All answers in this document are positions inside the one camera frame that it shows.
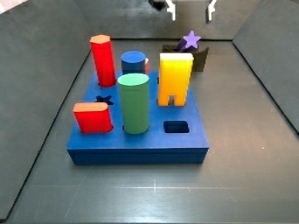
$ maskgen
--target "shape sorter toy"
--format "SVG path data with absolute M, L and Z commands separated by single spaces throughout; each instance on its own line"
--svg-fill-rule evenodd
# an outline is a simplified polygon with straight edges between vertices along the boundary
M 166 58 L 178 60 L 171 55 Z M 182 70 L 189 76 L 193 64 L 186 63 Z M 111 87 L 99 85 L 99 77 L 98 73 L 92 74 L 83 101 L 95 103 L 98 99 L 109 99 L 114 129 L 107 133 L 84 134 L 80 125 L 75 123 L 67 147 L 74 164 L 202 163 L 210 144 L 191 88 L 186 88 L 183 105 L 174 105 L 171 98 L 175 100 L 175 93 L 171 93 L 169 104 L 159 106 L 162 76 L 158 71 L 151 71 L 149 76 L 141 73 L 141 69 L 137 73 L 117 72 L 117 85 Z

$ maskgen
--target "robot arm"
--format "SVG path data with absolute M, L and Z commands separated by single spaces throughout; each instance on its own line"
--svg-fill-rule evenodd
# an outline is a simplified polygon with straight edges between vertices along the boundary
M 173 13 L 173 21 L 175 21 L 175 4 L 173 0 L 166 0 L 169 8 L 167 11 Z
M 211 0 L 211 3 L 209 5 L 209 21 L 211 21 L 211 13 L 215 11 L 215 3 L 218 0 Z

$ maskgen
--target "gray floor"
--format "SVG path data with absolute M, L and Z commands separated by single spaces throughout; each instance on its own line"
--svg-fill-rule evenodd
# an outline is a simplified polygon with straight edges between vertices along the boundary
M 157 69 L 162 44 L 171 42 L 115 41 L 114 49 L 118 56 L 143 51 Z M 191 85 L 210 139 L 205 163 L 72 164 L 71 110 L 90 83 L 90 58 L 7 223 L 299 221 L 298 135 L 231 42 L 201 45 L 210 56 Z

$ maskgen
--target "yellow block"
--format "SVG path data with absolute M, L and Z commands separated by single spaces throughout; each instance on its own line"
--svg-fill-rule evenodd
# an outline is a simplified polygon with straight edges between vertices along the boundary
M 171 96 L 174 97 L 174 105 L 185 106 L 191 73 L 191 53 L 161 53 L 159 106 L 170 105 Z

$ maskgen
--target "red block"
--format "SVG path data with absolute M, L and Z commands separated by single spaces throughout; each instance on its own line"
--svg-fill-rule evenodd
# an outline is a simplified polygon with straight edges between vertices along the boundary
M 82 133 L 109 133 L 114 129 L 109 105 L 105 102 L 76 103 L 72 112 Z
M 117 85 L 115 61 L 110 36 L 98 35 L 92 37 L 90 44 L 98 71 L 98 84 L 105 88 L 110 88 Z

